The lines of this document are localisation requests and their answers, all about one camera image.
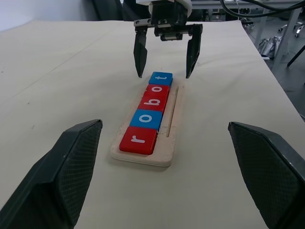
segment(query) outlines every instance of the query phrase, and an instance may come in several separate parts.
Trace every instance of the wooden board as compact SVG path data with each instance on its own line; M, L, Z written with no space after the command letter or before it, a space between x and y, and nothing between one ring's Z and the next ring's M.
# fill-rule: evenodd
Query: wooden board
M168 95L167 104L161 121L156 145L151 155L128 153L119 150L120 142L129 126L134 112L137 110L144 91L134 101L131 111L127 115L110 149L111 156L124 161L136 162L152 166L168 167L174 156L176 136L180 124L183 105L184 80L173 79Z

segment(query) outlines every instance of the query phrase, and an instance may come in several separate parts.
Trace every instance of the blue block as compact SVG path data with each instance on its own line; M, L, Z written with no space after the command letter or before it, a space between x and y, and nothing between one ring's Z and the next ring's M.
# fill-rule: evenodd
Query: blue block
M159 130L162 120L161 111L136 110L133 115L130 126L137 126L149 129Z
M171 86L172 81L173 81L172 73L153 72L151 79L149 80L149 84L160 84L160 85Z

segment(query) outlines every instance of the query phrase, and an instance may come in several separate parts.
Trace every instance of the textured black pad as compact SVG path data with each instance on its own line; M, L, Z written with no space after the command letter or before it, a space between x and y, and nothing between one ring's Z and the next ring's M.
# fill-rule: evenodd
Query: textured black pad
M292 220L304 181L281 151L297 153L280 135L258 127L230 123L229 131L244 182L266 225L288 228L282 226Z
M101 120L62 133L0 212L1 229L72 229L93 174Z

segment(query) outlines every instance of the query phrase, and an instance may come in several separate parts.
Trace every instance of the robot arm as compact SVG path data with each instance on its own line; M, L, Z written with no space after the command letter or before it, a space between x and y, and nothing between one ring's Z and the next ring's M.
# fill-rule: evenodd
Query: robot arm
M192 12L190 0L137 0L138 4L149 5L151 18L135 20L136 31L134 44L134 60L138 76L141 78L146 64L147 50L146 33L148 28L154 28L156 37L161 41L179 41L183 34L189 34L186 57L186 78L189 78L197 62L200 52L200 41L203 27L201 24L186 25Z

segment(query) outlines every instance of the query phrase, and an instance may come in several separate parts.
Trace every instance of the wall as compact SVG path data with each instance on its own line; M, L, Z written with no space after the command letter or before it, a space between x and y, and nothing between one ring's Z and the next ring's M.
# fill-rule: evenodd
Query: wall
M0 0L0 31L31 20L96 21L91 0Z

